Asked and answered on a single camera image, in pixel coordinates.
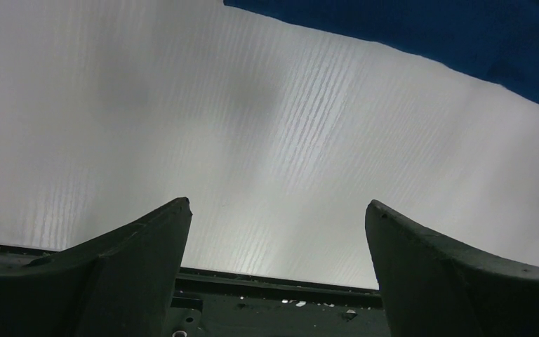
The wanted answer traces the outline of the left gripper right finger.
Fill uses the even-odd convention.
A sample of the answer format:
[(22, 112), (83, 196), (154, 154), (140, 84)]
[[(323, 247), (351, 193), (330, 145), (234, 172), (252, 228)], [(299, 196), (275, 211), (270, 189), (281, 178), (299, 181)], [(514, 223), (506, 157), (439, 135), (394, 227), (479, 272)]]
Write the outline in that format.
[(539, 267), (424, 227), (373, 200), (368, 247), (393, 336), (539, 336)]

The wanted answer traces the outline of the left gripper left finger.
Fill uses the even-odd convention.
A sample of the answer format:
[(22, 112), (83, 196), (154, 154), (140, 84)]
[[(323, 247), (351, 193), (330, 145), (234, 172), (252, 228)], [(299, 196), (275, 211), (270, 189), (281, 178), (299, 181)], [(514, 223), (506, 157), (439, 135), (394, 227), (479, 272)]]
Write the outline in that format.
[(191, 219), (180, 197), (70, 249), (0, 267), (0, 336), (171, 336)]

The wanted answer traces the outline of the blue t shirt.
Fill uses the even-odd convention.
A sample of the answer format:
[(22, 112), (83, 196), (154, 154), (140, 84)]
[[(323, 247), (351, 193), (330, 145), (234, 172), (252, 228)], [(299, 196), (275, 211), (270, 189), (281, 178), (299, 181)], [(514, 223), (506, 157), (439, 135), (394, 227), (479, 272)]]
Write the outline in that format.
[(376, 42), (455, 84), (445, 155), (422, 208), (457, 236), (539, 265), (539, 1), (228, 1), (229, 7)]

